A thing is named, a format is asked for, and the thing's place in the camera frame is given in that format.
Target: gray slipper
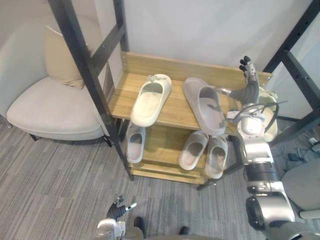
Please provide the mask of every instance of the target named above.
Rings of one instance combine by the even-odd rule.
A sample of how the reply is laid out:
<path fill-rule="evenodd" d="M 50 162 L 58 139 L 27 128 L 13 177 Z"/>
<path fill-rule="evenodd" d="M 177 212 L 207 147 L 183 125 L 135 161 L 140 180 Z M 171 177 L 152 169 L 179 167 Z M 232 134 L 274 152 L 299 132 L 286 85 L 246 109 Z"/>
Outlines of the gray slipper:
<path fill-rule="evenodd" d="M 228 154 L 228 143 L 222 136 L 210 137 L 206 152 L 204 174 L 219 179 L 224 173 Z"/>
<path fill-rule="evenodd" d="M 202 131 L 191 133 L 179 156 L 180 167 L 188 171 L 194 169 L 204 153 L 208 140 L 209 136 Z"/>
<path fill-rule="evenodd" d="M 188 77 L 184 81 L 183 92 L 201 130 L 212 136 L 224 134 L 225 117 L 214 87 L 200 78 Z"/>
<path fill-rule="evenodd" d="M 144 155 L 146 128 L 134 125 L 130 122 L 127 133 L 126 159 L 129 163 L 136 164 Z"/>

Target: white wall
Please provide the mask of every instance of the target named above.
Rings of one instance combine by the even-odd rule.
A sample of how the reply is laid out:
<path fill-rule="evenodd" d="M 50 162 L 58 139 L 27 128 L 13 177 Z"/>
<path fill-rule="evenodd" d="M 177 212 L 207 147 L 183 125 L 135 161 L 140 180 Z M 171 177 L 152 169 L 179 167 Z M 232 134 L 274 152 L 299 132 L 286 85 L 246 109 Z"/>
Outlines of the white wall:
<path fill-rule="evenodd" d="M 131 52 L 263 70 L 312 0 L 125 0 Z"/>
<path fill-rule="evenodd" d="M 93 0 L 72 0 L 75 12 L 98 22 Z M 52 14 L 47 0 L 1 0 L 0 47 L 22 23 Z"/>
<path fill-rule="evenodd" d="M 105 37 L 116 24 L 113 0 L 71 1 L 77 15 L 100 24 L 102 37 Z M 52 14 L 47 0 L 1 0 L 0 6 L 0 47 L 11 33 L 24 22 Z M 109 59 L 112 77 L 116 85 L 123 71 L 120 52 L 118 46 Z"/>
<path fill-rule="evenodd" d="M 320 14 L 293 46 L 291 52 L 320 88 Z M 301 119 L 312 111 L 282 63 L 273 72 L 267 89 L 277 92 L 279 102 L 288 101 L 280 105 L 280 116 Z"/>

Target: chair cushion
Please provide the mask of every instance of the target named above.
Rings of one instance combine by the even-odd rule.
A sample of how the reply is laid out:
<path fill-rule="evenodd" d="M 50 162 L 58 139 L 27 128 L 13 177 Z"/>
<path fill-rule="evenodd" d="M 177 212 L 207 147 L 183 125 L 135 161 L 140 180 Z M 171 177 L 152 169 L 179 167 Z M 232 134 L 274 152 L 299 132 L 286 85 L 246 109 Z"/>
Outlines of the chair cushion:
<path fill-rule="evenodd" d="M 86 87 L 79 90 L 48 76 L 23 92 L 6 116 L 13 125 L 40 137 L 89 140 L 104 135 L 95 111 Z"/>
<path fill-rule="evenodd" d="M 48 75 L 62 84 L 77 89 L 85 85 L 61 33 L 45 26 L 44 61 Z"/>

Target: chair leg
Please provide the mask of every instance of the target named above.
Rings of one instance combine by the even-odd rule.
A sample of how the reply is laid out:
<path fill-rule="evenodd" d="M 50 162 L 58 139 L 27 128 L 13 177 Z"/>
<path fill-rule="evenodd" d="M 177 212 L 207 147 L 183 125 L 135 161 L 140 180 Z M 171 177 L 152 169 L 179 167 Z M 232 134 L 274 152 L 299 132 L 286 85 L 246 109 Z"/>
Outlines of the chair leg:
<path fill-rule="evenodd" d="M 39 140 L 39 137 L 38 137 L 38 136 L 32 135 L 31 133 L 29 133 L 29 135 L 31 136 L 31 138 L 33 139 L 33 141 L 38 141 L 38 140 Z"/>
<path fill-rule="evenodd" d="M 8 122 L 8 120 L 4 117 L 4 122 L 6 124 L 6 126 L 8 127 L 8 129 L 12 128 L 12 124 L 10 122 Z"/>
<path fill-rule="evenodd" d="M 111 148 L 112 147 L 112 142 L 110 140 L 110 137 L 108 137 L 107 135 L 104 135 L 102 138 L 106 142 L 106 144 L 108 144 L 108 146 Z"/>

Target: white armchair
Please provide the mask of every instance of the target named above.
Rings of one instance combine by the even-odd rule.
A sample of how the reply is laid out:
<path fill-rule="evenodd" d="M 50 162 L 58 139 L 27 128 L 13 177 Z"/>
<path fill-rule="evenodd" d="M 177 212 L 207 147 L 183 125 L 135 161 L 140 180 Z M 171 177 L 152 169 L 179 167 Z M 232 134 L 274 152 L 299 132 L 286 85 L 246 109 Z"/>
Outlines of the white armchair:
<path fill-rule="evenodd" d="M 99 25 L 78 17 L 92 51 L 102 36 Z M 45 25 L 59 30 L 53 16 L 23 24 L 0 50 L 0 115 L 21 130 L 56 140 L 108 136 L 86 86 L 79 90 L 48 76 L 44 57 Z M 99 75 L 101 86 L 105 70 Z"/>

